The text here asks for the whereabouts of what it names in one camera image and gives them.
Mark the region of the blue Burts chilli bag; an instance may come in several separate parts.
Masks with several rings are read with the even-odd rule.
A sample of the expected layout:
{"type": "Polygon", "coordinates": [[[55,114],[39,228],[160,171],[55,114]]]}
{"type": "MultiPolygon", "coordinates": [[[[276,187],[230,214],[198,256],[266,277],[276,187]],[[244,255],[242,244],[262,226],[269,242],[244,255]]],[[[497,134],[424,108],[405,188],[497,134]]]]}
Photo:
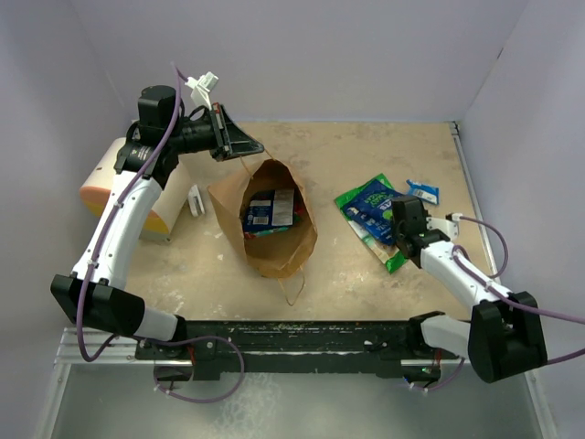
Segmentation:
{"type": "Polygon", "coordinates": [[[254,194],[243,216],[243,231],[259,234],[287,230],[295,220],[294,201],[295,191],[292,188],[254,194]]]}

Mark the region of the brown paper bag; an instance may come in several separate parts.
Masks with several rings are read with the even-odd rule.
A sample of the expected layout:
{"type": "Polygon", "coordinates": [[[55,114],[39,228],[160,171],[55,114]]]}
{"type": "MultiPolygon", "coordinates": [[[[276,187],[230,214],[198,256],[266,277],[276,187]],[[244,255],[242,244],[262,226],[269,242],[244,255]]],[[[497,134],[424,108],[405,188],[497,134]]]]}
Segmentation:
{"type": "Polygon", "coordinates": [[[293,306],[305,289],[305,265],[314,253],[318,230],[306,184],[291,163],[273,155],[240,169],[207,187],[216,219],[241,260],[259,276],[280,285],[287,305],[293,306]],[[300,218],[285,231],[248,238],[243,220],[252,197],[271,189],[291,189],[300,205],[300,218]]]}

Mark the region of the blue Kettle chips bag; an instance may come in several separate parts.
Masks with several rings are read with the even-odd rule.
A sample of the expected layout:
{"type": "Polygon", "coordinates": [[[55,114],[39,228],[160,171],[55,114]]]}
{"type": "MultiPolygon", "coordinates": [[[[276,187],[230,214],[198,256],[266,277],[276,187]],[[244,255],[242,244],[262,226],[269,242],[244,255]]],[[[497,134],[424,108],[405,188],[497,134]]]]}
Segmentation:
{"type": "Polygon", "coordinates": [[[393,188],[372,180],[342,207],[342,211],[375,240],[392,245],[395,241],[391,225],[392,200],[398,196],[399,192],[393,188]]]}

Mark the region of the green white snack packet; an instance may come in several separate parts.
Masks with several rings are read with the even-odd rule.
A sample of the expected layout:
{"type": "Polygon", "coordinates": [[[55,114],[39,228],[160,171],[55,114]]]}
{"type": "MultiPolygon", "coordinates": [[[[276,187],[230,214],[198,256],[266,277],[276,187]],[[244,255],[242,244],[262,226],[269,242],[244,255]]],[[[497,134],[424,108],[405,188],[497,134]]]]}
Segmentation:
{"type": "Polygon", "coordinates": [[[335,199],[348,225],[388,273],[396,272],[406,263],[392,234],[392,200],[396,197],[401,194],[384,174],[378,174],[335,199]]]}

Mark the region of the blue snack packet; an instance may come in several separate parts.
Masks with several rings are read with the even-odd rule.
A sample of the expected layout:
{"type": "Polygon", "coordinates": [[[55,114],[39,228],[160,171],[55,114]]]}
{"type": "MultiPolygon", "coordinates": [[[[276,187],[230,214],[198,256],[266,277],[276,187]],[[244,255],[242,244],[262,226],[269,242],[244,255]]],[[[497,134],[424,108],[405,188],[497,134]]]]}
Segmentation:
{"type": "Polygon", "coordinates": [[[407,179],[406,183],[409,187],[407,192],[409,196],[419,198],[422,201],[430,203],[434,206],[438,206],[440,204],[440,189],[438,187],[411,179],[407,179]]]}

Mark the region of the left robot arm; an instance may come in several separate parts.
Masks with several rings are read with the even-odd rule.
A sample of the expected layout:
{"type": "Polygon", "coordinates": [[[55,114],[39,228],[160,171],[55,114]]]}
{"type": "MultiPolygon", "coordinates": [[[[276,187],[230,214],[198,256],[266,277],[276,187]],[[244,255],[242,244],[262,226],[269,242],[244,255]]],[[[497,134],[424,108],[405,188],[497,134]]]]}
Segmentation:
{"type": "Polygon", "coordinates": [[[156,348],[169,359],[184,355],[188,346],[178,316],[153,309],[125,290],[143,225],[180,155],[208,151],[215,160],[226,161],[264,150],[232,122],[223,105],[210,101],[211,86],[194,79],[186,86],[202,113],[195,120],[184,115],[175,88],[156,85],[142,90],[139,118],[117,153],[111,194],[98,227],[71,273],[56,275],[50,286],[72,324],[156,339],[156,348]]]}

